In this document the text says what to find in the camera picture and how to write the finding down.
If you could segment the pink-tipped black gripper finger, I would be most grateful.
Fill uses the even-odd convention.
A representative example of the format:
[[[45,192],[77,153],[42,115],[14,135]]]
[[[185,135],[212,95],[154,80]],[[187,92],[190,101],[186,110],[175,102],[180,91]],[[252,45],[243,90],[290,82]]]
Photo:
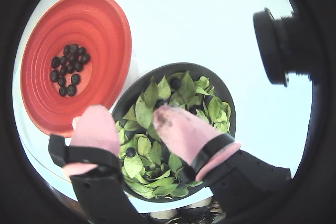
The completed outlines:
[[[88,107],[74,119],[69,145],[51,134],[52,161],[71,180],[77,200],[92,223],[146,223],[124,193],[120,140],[110,111],[102,105]]]
[[[168,149],[187,163],[179,173],[180,181],[201,182],[210,188],[227,216],[263,202],[291,180],[290,169],[243,151],[229,134],[179,107],[159,107],[153,124]]]

